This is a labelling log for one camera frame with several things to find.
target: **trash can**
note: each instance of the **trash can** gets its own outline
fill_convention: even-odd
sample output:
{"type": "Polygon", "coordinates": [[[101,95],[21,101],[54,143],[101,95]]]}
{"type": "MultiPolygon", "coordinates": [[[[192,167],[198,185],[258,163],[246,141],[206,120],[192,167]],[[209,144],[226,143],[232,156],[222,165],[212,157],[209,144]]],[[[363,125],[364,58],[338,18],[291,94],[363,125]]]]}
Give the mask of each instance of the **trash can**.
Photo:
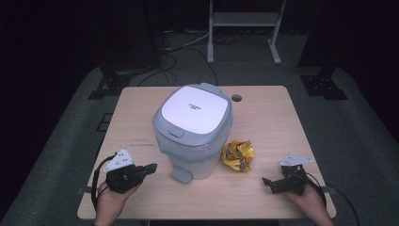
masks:
{"type": "Polygon", "coordinates": [[[215,169],[231,125],[230,98],[207,83],[175,90],[152,118],[160,152],[173,164],[171,175],[185,184],[215,169]]]}

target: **snack wrapper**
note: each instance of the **snack wrapper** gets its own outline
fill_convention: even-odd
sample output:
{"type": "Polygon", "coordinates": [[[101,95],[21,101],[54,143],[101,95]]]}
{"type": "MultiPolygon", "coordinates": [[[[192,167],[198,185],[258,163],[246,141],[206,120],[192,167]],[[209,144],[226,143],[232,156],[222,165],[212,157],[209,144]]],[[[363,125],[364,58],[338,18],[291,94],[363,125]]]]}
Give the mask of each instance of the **snack wrapper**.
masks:
{"type": "Polygon", "coordinates": [[[237,171],[250,171],[249,162],[254,157],[254,151],[250,140],[234,140],[223,146],[221,158],[229,167],[237,171]]]}

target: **table top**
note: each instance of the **table top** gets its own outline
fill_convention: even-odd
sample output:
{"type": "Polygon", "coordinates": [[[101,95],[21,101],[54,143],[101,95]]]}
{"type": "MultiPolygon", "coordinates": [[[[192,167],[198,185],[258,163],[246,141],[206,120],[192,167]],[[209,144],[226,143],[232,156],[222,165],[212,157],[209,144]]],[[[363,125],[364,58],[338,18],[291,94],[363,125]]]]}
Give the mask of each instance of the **table top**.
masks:
{"type": "MultiPolygon", "coordinates": [[[[172,166],[159,151],[152,130],[152,117],[176,87],[142,87],[123,90],[94,169],[108,156],[126,148],[138,166],[157,163],[127,201],[120,218],[135,219],[282,219],[304,218],[300,210],[281,195],[272,194],[262,177],[282,179],[279,161],[287,154],[314,159],[290,95],[285,87],[221,87],[241,102],[232,102],[233,123],[228,142],[250,140],[255,157],[251,171],[238,172],[219,161],[212,174],[184,185],[170,176],[172,166]]],[[[305,164],[306,172],[325,185],[317,162],[305,164]]],[[[92,176],[88,181],[91,186],[92,176]]],[[[101,171],[99,183],[104,181],[101,171]]],[[[327,211],[336,210],[329,194],[327,211]]],[[[79,218],[95,218],[90,195],[85,194],[79,218]]]]}

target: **person's left hand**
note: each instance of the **person's left hand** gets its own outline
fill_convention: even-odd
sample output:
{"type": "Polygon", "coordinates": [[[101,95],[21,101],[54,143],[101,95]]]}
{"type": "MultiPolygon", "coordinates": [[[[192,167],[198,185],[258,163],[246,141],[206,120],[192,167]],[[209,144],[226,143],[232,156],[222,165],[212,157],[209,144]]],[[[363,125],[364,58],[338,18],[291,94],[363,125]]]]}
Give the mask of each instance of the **person's left hand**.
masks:
{"type": "Polygon", "coordinates": [[[109,226],[120,215],[127,199],[140,187],[131,188],[123,194],[110,190],[106,182],[102,182],[97,189],[99,197],[97,200],[97,213],[94,225],[109,226]]]}

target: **gray carpet floor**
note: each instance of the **gray carpet floor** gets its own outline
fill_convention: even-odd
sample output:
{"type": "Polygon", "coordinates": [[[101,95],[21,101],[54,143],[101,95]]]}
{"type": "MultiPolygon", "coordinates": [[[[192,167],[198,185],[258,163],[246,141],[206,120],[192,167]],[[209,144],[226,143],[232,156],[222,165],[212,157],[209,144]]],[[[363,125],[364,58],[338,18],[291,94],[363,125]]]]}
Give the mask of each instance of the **gray carpet floor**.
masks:
{"type": "MultiPolygon", "coordinates": [[[[338,68],[332,79],[348,100],[328,101],[310,97],[301,74],[319,68],[297,68],[306,35],[280,35],[277,46],[282,64],[273,63],[266,38],[247,35],[232,45],[215,46],[211,65],[220,86],[284,86],[307,135],[325,181],[337,187],[353,203],[361,225],[399,225],[399,145],[387,132],[363,98],[356,82],[338,68]]],[[[168,46],[193,40],[188,34],[169,34],[168,46]]],[[[190,46],[206,55],[206,44],[190,46]]],[[[215,84],[209,65],[197,51],[171,53],[175,66],[164,73],[155,69],[131,80],[131,86],[183,86],[215,84]]],[[[174,63],[162,56],[163,69],[174,63]]],[[[77,193],[92,173],[96,152],[104,137],[96,128],[104,113],[113,112],[118,96],[88,100],[102,78],[96,68],[74,94],[35,167],[8,210],[1,225],[90,225],[76,215],[81,200],[77,193]]],[[[332,195],[337,225],[356,225],[355,216],[338,192],[332,195]]],[[[312,225],[307,219],[281,220],[282,226],[312,225]]],[[[115,225],[140,225],[136,220],[117,220],[115,225]]]]}

